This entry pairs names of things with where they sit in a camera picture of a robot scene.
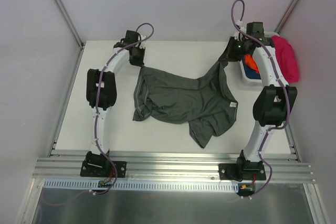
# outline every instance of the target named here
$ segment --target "gray t-shirt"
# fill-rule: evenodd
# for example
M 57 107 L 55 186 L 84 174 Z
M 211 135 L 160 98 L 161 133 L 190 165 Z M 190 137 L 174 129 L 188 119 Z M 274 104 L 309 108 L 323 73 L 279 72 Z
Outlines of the gray t-shirt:
M 142 67 L 134 91 L 134 121 L 150 115 L 167 123 L 189 122 L 190 136 L 204 148 L 211 136 L 225 133 L 236 121 L 238 102 L 226 83 L 228 62 L 216 61 L 198 79 Z

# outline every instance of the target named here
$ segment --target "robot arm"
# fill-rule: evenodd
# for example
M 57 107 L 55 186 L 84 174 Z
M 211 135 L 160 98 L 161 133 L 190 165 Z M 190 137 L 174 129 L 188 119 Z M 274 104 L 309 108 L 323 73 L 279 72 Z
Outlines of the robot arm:
M 109 155 L 109 116 L 117 100 L 115 76 L 128 61 L 134 66 L 144 65 L 145 40 L 146 37 L 137 31 L 128 30 L 125 38 L 114 45 L 113 56 L 107 64 L 100 69 L 88 71 L 86 98 L 92 110 L 94 131 L 90 151 L 82 164 L 80 173 L 82 177 L 106 177 L 110 174 L 111 162 L 106 156 Z M 121 177 L 124 172 L 119 171 L 118 174 Z
M 219 174 L 221 179 L 266 180 L 261 155 L 276 127 L 283 124 L 287 113 L 290 112 L 287 111 L 284 89 L 287 91 L 290 110 L 296 99 L 297 90 L 295 87 L 289 87 L 284 79 L 276 60 L 273 42 L 271 38 L 265 37 L 262 23 L 247 24 L 246 33 L 261 41 L 264 47 L 247 37 L 243 39 L 239 36 L 230 37 L 228 46 L 219 60 L 240 61 L 244 55 L 252 55 L 260 72 L 263 90 L 253 106 L 253 117 L 256 121 L 248 144 L 241 151 L 236 164 L 219 165 Z

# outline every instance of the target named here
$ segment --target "white table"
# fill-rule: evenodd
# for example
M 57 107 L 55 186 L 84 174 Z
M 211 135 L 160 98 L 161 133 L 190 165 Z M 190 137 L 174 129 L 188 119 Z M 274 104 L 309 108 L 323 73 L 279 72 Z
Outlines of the white table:
M 116 41 L 88 41 L 71 92 L 68 108 L 57 141 L 57 150 L 89 150 L 92 136 L 92 114 L 86 101 L 86 76 L 90 68 L 100 68 L 109 59 Z M 145 65 L 179 76 L 198 78 L 204 75 L 222 54 L 223 42 L 148 41 Z M 112 108 L 110 149 L 112 151 L 166 153 L 239 153 L 247 144 L 254 119 L 253 104 L 261 87 L 246 87 L 241 82 L 238 63 L 226 68 L 228 86 L 239 102 L 237 121 L 220 137 L 212 137 L 201 149 L 189 136 L 188 123 L 169 124 L 152 117 L 132 121 L 133 92 L 139 68 L 124 65 L 116 76 L 117 102 Z M 290 154 L 285 131 L 274 133 L 266 153 Z

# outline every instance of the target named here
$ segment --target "pink towel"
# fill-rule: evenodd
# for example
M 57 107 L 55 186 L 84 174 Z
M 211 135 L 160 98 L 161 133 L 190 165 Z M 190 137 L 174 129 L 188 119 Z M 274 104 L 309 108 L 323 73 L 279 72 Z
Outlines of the pink towel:
M 292 46 L 286 39 L 279 36 L 273 36 L 272 40 L 275 46 L 275 55 L 285 80 L 289 83 L 298 82 L 299 69 Z

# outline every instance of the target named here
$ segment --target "gray wall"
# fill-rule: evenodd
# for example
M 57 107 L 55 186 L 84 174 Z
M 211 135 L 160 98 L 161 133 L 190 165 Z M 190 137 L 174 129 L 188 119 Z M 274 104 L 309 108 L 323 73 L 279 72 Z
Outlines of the gray wall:
M 62 0 L 83 41 L 116 40 L 125 27 L 155 27 L 153 40 L 224 41 L 234 32 L 234 0 Z M 244 21 L 273 30 L 291 0 L 245 0 Z M 237 19 L 241 7 L 237 5 Z
M 53 0 L 0 0 L 0 223 L 45 155 L 78 46 Z
M 299 64 L 292 122 L 303 161 L 314 166 L 331 223 L 336 223 L 336 6 L 335 0 L 302 0 L 281 33 Z

